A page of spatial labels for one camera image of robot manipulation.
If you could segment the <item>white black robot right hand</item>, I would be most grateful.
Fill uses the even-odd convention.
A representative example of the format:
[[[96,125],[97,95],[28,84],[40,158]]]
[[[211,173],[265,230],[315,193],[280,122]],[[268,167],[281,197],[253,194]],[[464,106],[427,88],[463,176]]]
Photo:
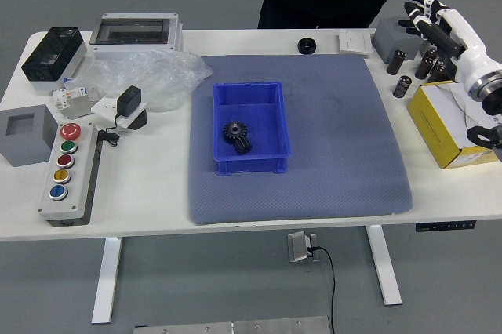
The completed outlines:
[[[488,56],[484,42],[456,9],[439,0],[407,0],[404,9],[408,18],[400,24],[437,48],[450,79],[473,100],[481,102],[501,87],[501,64]]]

